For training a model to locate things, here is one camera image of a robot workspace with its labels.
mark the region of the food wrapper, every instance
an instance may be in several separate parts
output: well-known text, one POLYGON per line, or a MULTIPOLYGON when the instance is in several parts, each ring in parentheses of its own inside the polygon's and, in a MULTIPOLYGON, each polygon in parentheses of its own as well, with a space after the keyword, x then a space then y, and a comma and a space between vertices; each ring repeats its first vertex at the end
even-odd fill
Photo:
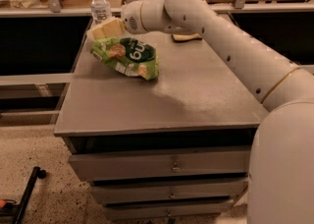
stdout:
POLYGON ((129 77, 158 77, 156 49, 134 38, 107 37, 94 40, 90 53, 103 64, 129 77))
POLYGON ((111 17, 103 21, 101 24, 93 26, 87 31, 87 37, 90 40, 101 39, 105 37, 117 37, 125 32, 124 23, 121 19, 111 17))

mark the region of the drawer handle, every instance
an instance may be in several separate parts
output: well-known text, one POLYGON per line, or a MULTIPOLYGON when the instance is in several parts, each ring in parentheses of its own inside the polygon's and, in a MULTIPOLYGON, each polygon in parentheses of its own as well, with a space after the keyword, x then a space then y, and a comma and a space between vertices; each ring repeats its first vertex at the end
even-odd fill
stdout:
POLYGON ((179 173, 181 170, 181 168, 178 166, 178 164, 175 162, 173 168, 171 169, 171 171, 173 173, 179 173))
POLYGON ((174 193, 170 193, 169 199, 175 199, 175 198, 176 198, 176 196, 174 195, 174 193))

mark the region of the snack bag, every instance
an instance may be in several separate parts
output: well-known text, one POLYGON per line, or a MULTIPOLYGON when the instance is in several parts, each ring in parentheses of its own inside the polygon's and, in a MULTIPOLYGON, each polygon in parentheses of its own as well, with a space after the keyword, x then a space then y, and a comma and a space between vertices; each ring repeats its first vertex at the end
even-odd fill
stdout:
POLYGON ((134 38, 107 37, 93 42, 90 53, 102 63, 129 77, 158 77, 154 47, 134 38))

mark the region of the black metal rod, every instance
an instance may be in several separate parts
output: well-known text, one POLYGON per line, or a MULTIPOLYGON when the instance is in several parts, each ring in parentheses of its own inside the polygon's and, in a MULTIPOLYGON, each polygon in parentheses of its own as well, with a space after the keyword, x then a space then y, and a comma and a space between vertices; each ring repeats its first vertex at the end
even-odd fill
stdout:
POLYGON ((31 175, 29 177, 29 180, 28 180, 26 189, 25 189, 25 191, 23 193, 21 202, 20 202, 20 204, 18 206, 16 214, 13 217, 12 224, 20 224, 21 223, 23 215, 24 215, 24 213, 26 211, 26 207, 27 207, 29 198, 31 196, 31 192, 32 192, 33 187, 34 187, 34 185, 36 183, 36 180, 38 178, 39 173, 40 173, 40 167, 35 166, 32 169, 32 173, 31 173, 31 175))

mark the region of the table surface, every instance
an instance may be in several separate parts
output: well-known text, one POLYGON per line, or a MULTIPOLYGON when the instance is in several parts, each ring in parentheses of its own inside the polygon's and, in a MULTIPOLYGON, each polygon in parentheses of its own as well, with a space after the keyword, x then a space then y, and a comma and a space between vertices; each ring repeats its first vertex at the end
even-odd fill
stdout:
POLYGON ((158 79, 148 82, 117 73, 90 55, 86 43, 56 136, 250 128, 267 115, 203 40, 174 43, 160 32, 132 37, 157 49, 158 79))

